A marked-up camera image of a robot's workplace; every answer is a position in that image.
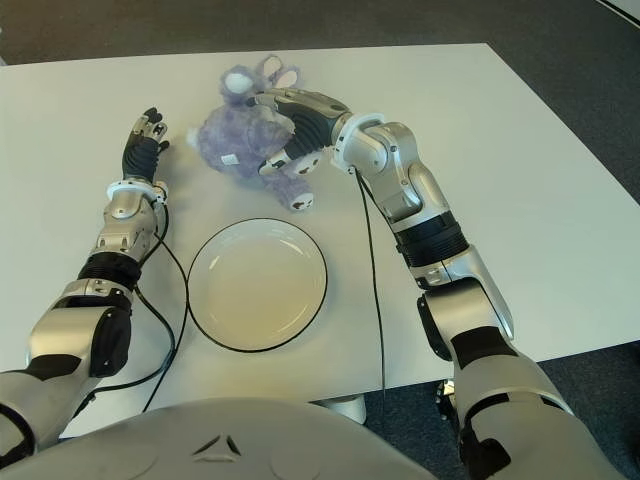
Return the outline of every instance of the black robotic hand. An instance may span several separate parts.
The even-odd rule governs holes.
[[[268,174],[308,153],[332,145],[341,119],[351,115],[342,102],[318,92],[297,88],[273,88],[259,92],[247,102],[249,106],[265,105],[293,121],[295,130],[284,151],[260,166],[260,174]]]
[[[169,148],[167,140],[160,143],[167,132],[162,114],[153,107],[136,121],[122,153],[123,178],[144,179],[153,183],[158,155]]]

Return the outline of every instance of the stuffed animal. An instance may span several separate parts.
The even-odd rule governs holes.
[[[200,129],[190,131],[187,139],[210,167],[241,181],[259,179],[282,205],[294,211],[313,204],[313,193],[303,177],[315,169],[322,153],[302,157],[275,173],[259,175],[262,162],[291,138],[293,123],[268,107],[247,106],[246,101],[258,91],[297,87],[299,83],[299,70],[285,68],[275,55],[269,55],[255,69],[237,65],[221,77],[224,105],[213,110]]]

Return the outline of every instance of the plate rim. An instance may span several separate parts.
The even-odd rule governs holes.
[[[287,343],[291,342],[295,338],[299,337],[302,334],[302,332],[304,332],[309,327],[309,325],[311,325],[313,323],[313,321],[315,320],[316,316],[318,315],[318,312],[320,312],[320,309],[322,308],[322,305],[324,305],[324,300],[325,300],[325,298],[327,296],[327,285],[329,283],[329,273],[328,273],[328,270],[327,270],[327,261],[324,258],[324,253],[322,252],[322,249],[320,248],[320,245],[318,245],[318,242],[316,242],[315,239],[311,235],[309,235],[305,230],[303,230],[299,226],[294,225],[291,222],[287,222],[286,220],[280,220],[279,218],[272,218],[272,217],[253,217],[253,218],[245,218],[244,220],[238,220],[237,222],[231,223],[231,224],[227,225],[226,227],[221,228],[220,230],[215,232],[213,235],[211,235],[209,238],[207,238],[202,243],[200,248],[198,248],[198,251],[196,252],[195,256],[193,257],[193,260],[191,261],[191,265],[189,267],[189,272],[187,274],[187,284],[189,284],[189,282],[191,281],[191,272],[193,271],[193,267],[195,266],[196,261],[198,260],[198,257],[200,256],[200,253],[202,253],[202,251],[205,249],[205,247],[209,244],[209,242],[211,240],[213,240],[216,236],[218,236],[219,234],[221,234],[222,232],[224,232],[225,230],[227,230],[227,229],[229,229],[231,227],[234,227],[234,226],[236,226],[236,225],[238,225],[240,223],[251,222],[253,220],[273,220],[275,222],[286,223],[287,225],[289,225],[289,226],[291,226],[293,228],[297,228],[302,233],[304,233],[313,242],[313,244],[318,249],[318,252],[320,253],[320,258],[322,259],[322,265],[324,266],[324,290],[322,292],[322,298],[320,299],[320,303],[318,304],[318,308],[316,308],[316,311],[309,318],[309,321],[306,323],[306,325],[304,327],[302,327],[302,329],[298,333],[296,333],[292,337],[289,337],[284,342],[278,343],[278,344],[270,346],[270,347],[260,348],[260,349],[236,348],[236,347],[232,347],[230,345],[225,345],[221,341],[216,340],[215,338],[213,338],[198,323],[198,319],[196,318],[196,314],[193,312],[193,309],[191,308],[191,299],[189,298],[189,309],[190,309],[190,312],[191,312],[191,318],[193,319],[193,323],[196,324],[196,327],[198,327],[198,330],[200,330],[200,333],[202,333],[205,337],[207,337],[209,340],[211,340],[216,345],[218,345],[220,347],[223,347],[223,348],[226,348],[228,350],[234,351],[234,352],[239,352],[239,353],[268,352],[269,350],[274,350],[276,348],[280,348],[283,345],[286,345]]]

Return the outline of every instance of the toy tag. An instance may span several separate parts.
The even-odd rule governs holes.
[[[222,163],[224,163],[225,165],[238,165],[240,163],[238,161],[238,157],[236,157],[233,153],[229,155],[222,155],[220,157],[220,160],[222,160]]]

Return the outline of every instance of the table leg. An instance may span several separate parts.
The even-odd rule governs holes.
[[[330,398],[328,400],[319,400],[314,403],[328,408],[329,410],[333,410],[340,415],[344,415],[361,425],[367,419],[367,407],[364,403],[364,395]]]

